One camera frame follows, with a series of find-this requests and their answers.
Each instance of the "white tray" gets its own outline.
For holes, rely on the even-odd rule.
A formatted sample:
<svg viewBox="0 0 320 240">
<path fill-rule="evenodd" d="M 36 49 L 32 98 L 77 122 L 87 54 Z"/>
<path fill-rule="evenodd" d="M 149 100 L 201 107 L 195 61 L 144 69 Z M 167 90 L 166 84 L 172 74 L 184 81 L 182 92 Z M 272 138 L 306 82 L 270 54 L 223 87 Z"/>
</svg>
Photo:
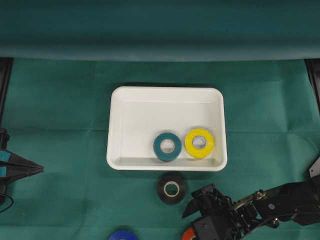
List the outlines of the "white tray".
<svg viewBox="0 0 320 240">
<path fill-rule="evenodd" d="M 205 128 L 215 147 L 194 159 L 184 147 L 188 131 Z M 164 132 L 182 142 L 177 159 L 165 162 L 154 153 L 154 140 Z M 111 97 L 107 163 L 117 170 L 220 171 L 227 164 L 222 94 L 214 88 L 122 86 Z"/>
</svg>

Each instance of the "black wire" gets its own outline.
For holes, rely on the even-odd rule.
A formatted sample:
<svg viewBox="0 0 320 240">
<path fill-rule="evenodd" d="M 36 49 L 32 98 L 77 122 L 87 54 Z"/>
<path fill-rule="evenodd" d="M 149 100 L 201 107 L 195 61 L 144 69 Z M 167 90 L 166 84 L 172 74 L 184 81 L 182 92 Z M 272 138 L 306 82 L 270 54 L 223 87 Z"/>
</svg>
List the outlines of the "black wire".
<svg viewBox="0 0 320 240">
<path fill-rule="evenodd" d="M 14 204 L 14 199 L 13 199 L 12 197 L 10 197 L 9 195 L 7 195 L 7 194 L 3 194 L 3 193 L 0 193 L 0 196 L 4 196 L 4 197 L 6 197 L 6 198 L 10 199 L 10 201 L 11 201 L 11 203 L 10 203 L 10 205 L 9 205 L 9 206 L 7 206 L 5 209 L 3 209 L 3 210 L 1 210 L 1 211 L 0 211 L 0 214 L 1 214 L 1 213 L 3 213 L 3 212 L 5 212 L 5 211 L 7 211 L 9 208 L 11 208 L 11 207 L 12 207 L 12 205 Z"/>
</svg>

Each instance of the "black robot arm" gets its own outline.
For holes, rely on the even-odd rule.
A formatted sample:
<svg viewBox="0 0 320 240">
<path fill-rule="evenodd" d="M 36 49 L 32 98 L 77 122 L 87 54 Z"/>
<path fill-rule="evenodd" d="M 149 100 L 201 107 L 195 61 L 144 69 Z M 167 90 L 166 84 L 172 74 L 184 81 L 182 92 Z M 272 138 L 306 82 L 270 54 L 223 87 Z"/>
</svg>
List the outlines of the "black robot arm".
<svg viewBox="0 0 320 240">
<path fill-rule="evenodd" d="M 262 226 L 277 228 L 279 221 L 320 222 L 320 175 L 259 190 L 237 202 L 213 184 L 191 195 L 183 218 L 200 211 L 202 216 L 191 223 L 197 240 L 239 240 Z"/>
</svg>

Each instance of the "yellow tape roll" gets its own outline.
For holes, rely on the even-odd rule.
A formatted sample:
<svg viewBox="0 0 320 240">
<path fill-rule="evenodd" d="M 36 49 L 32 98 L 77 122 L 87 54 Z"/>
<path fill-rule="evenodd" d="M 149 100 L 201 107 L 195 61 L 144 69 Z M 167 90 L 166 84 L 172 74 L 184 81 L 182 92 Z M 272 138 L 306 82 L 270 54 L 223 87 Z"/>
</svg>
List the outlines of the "yellow tape roll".
<svg viewBox="0 0 320 240">
<path fill-rule="evenodd" d="M 203 141 L 202 146 L 195 146 L 194 141 Z M 208 156 L 215 147 L 214 137 L 203 128 L 192 129 L 184 139 L 186 151 L 196 159 L 203 159 Z"/>
</svg>

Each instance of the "screw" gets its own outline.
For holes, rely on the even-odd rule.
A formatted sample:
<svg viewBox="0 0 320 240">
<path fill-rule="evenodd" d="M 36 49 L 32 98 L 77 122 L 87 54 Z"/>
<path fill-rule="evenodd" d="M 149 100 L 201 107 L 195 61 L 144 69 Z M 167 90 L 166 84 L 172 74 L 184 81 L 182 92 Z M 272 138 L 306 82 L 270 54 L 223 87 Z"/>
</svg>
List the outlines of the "screw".
<svg viewBox="0 0 320 240">
<path fill-rule="evenodd" d="M 271 210 L 273 210 L 273 209 L 275 209 L 276 207 L 275 207 L 275 205 L 273 205 L 272 203 L 270 203 L 270 204 L 269 204 L 269 208 L 270 208 Z"/>
</svg>

